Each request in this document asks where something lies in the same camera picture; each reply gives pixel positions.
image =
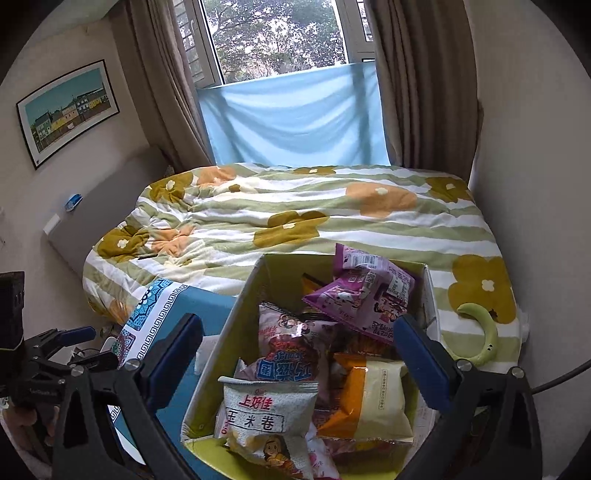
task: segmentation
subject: bed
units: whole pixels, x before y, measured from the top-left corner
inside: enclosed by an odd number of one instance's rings
[[[506,372],[521,348],[501,253],[467,185],[399,167],[197,168],[148,186],[135,209],[88,254],[92,308],[124,323],[155,278],[238,295],[265,252],[332,254],[341,242],[431,269],[443,342],[480,352],[483,331],[455,308],[473,301],[497,320]]]

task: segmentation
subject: tree foliage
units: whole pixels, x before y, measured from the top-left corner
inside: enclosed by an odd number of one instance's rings
[[[226,82],[345,63],[330,0],[203,3]]]

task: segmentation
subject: window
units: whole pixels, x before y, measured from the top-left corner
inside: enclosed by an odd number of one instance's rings
[[[371,60],[360,0],[172,0],[196,87]]]

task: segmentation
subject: glass pane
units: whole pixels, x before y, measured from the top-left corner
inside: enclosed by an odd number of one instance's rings
[[[332,0],[203,0],[226,83],[346,62]]]
[[[189,68],[191,69],[191,73],[193,75],[196,75],[203,71],[203,69],[201,68],[201,64],[199,63],[199,60],[195,60],[189,63]]]
[[[197,50],[195,49],[195,47],[191,48],[190,50],[187,50],[187,60],[189,62],[197,60]]]
[[[193,83],[197,83],[197,82],[203,80],[204,78],[205,78],[205,75],[203,74],[203,72],[193,75]]]
[[[179,30],[181,31],[181,36],[183,38],[188,37],[189,35],[191,35],[191,29],[189,28],[188,25],[185,25],[183,27],[180,27]]]
[[[182,15],[179,15],[179,16],[177,17],[177,23],[178,23],[178,26],[179,26],[179,27],[182,27],[183,25],[186,25],[186,24],[188,24],[188,23],[189,23],[189,18],[188,18],[188,16],[187,16],[187,14],[186,14],[186,13],[184,13],[184,14],[182,14]]]
[[[361,18],[367,18],[368,16],[365,14],[365,5],[363,2],[357,2],[357,7],[359,8],[359,14]]]
[[[194,47],[195,46],[195,39],[193,38],[192,35],[187,35],[183,39],[183,44],[184,44],[185,50],[188,50],[191,47]]]
[[[176,7],[174,7],[174,14],[179,16],[180,14],[185,13],[184,9],[184,2],[179,3]]]
[[[359,7],[359,15],[361,15],[361,23],[363,24],[365,41],[374,41],[374,37],[371,34],[371,29],[369,27],[368,17],[365,13],[365,5],[363,4],[363,1],[357,2],[357,7]]]

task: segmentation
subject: light blue cloth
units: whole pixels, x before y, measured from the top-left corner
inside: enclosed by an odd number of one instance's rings
[[[375,62],[197,91],[218,165],[389,165]]]

